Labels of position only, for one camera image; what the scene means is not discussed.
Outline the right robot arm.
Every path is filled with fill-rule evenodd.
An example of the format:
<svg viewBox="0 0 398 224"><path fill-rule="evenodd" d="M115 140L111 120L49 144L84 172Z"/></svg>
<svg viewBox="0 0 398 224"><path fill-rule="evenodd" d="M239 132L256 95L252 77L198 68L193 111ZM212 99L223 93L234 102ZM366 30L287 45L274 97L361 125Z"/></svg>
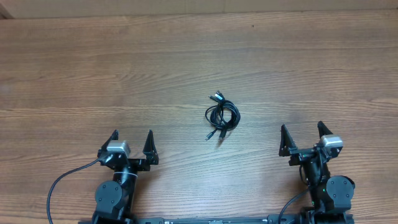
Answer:
<svg viewBox="0 0 398 224"><path fill-rule="evenodd" d="M344 175L330 174L327 163L338 157L343 149L343 140L333 134L327 126L317 123L319 141L310 148L299 149L286 125L280 128L280 157L289 157L290 166L299 166L300 180L307 188L290 199L281 209L278 223L353 223L351 209L355 182ZM309 194L312 205L304 207L297 215L286 215L285 211L295 201Z"/></svg>

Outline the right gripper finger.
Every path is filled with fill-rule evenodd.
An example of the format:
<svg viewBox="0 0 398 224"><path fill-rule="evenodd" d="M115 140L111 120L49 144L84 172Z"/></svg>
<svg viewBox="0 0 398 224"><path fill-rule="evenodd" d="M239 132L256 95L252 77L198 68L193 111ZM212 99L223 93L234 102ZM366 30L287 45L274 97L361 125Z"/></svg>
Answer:
<svg viewBox="0 0 398 224"><path fill-rule="evenodd" d="M292 151L297 150L297 146L295 145L295 142L291 137L285 124L281 126L280 133L281 133L281 140L279 147L279 156L280 157L290 156Z"/></svg>
<svg viewBox="0 0 398 224"><path fill-rule="evenodd" d="M327 128L327 126L324 124L323 121L319 121L317 123L317 128L318 128L318 133L319 137L322 138L323 136L326 135L332 135L333 133Z"/></svg>

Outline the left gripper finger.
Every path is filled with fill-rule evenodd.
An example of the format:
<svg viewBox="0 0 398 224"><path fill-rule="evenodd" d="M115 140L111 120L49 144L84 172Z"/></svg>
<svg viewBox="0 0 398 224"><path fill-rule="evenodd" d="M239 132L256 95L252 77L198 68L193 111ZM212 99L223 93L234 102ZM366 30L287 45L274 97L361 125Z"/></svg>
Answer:
<svg viewBox="0 0 398 224"><path fill-rule="evenodd" d="M144 145L143 151L146 156L146 160L150 165L158 165L159 164L159 155L155 148L154 143L154 134L152 130L149 130L146 143Z"/></svg>
<svg viewBox="0 0 398 224"><path fill-rule="evenodd" d="M109 143L111 141L114 140L118 140L119 139L119 131L117 129L115 129L112 133L112 135L110 135L110 137L108 138L108 140L101 146L101 148L99 149L100 152L104 152L107 150L107 146L109 145Z"/></svg>

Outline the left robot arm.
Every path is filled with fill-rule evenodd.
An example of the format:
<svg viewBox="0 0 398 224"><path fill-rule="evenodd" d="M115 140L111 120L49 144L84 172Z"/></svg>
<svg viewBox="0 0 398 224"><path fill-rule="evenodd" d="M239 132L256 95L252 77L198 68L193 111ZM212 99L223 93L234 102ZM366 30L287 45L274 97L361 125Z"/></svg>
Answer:
<svg viewBox="0 0 398 224"><path fill-rule="evenodd" d="M119 140L118 130L114 130L98 150L98 162L113 170L113 179L101 183L96 189L92 223L139 222L131 212L138 173L149 171L152 165L159 163L153 132L148 132L142 150L145 158L130 158L130 153L127 141Z"/></svg>

